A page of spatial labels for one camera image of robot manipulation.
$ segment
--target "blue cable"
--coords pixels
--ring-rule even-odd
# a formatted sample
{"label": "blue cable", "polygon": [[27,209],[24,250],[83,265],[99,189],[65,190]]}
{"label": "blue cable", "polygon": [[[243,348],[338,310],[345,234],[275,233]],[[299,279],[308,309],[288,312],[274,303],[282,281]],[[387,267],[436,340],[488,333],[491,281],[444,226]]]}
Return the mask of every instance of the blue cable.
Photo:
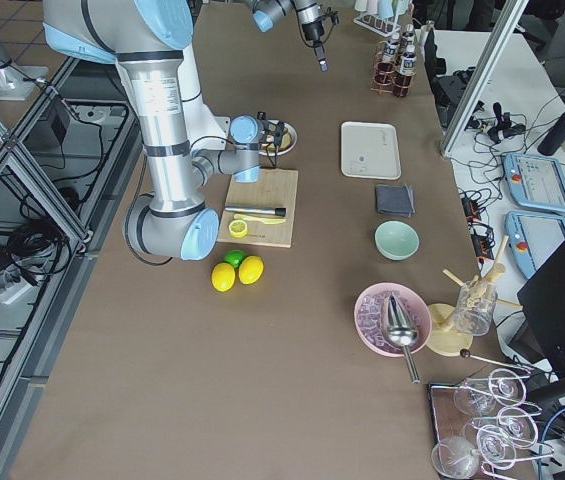
{"label": "blue cable", "polygon": [[[544,443],[544,440],[546,440],[546,434],[549,433],[549,430],[551,428],[551,425],[553,424],[553,422],[555,422],[555,420],[562,415],[565,412],[565,407],[562,407],[560,410],[558,410],[557,412],[555,412],[553,414],[553,416],[549,419],[548,422],[546,422],[546,425],[544,426],[544,430],[542,430],[542,436],[540,437],[540,442]],[[542,446],[540,445],[540,448],[538,450],[538,455],[542,455]],[[538,458],[538,480],[542,480],[542,459]]]}

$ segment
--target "black thermos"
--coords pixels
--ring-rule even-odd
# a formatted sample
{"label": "black thermos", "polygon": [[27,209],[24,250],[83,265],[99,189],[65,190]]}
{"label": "black thermos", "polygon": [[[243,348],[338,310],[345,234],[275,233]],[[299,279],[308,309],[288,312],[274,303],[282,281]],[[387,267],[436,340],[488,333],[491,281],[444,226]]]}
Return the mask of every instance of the black thermos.
{"label": "black thermos", "polygon": [[565,140],[565,112],[546,134],[542,143],[538,145],[538,152],[542,155],[553,155]]}

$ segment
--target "person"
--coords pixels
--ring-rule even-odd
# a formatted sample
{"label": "person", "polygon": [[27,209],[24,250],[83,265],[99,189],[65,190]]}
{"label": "person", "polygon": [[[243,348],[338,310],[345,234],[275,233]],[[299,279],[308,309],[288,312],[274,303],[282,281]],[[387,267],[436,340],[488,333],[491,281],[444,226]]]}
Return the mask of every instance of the person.
{"label": "person", "polygon": [[469,23],[465,30],[469,32],[491,31],[491,20],[495,10],[495,0],[473,0],[473,8],[469,14]]}

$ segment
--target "blue-framed tablet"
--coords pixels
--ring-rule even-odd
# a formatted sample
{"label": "blue-framed tablet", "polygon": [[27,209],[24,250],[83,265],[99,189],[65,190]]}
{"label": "blue-framed tablet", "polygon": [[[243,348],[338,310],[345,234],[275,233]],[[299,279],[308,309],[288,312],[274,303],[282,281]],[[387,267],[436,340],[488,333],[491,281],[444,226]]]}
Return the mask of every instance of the blue-framed tablet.
{"label": "blue-framed tablet", "polygon": [[518,205],[565,214],[565,178],[555,158],[509,153],[504,175]]}
{"label": "blue-framed tablet", "polygon": [[509,246],[518,268],[531,278],[565,239],[565,218],[536,212],[509,212],[505,219]]}

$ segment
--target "wooden cutting board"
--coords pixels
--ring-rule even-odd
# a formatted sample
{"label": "wooden cutting board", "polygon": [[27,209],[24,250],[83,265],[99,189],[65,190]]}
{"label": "wooden cutting board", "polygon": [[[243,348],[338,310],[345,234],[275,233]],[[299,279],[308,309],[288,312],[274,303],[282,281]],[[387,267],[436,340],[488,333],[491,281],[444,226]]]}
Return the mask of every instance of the wooden cutting board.
{"label": "wooden cutting board", "polygon": [[279,225],[265,225],[249,220],[247,221],[249,229],[247,236],[234,238],[229,234],[229,222],[233,220],[233,215],[235,214],[223,211],[218,242],[264,245],[267,247],[291,247],[297,187],[297,170],[262,169],[260,171],[260,179],[255,183],[238,183],[232,177],[225,205],[285,207],[286,222]]}

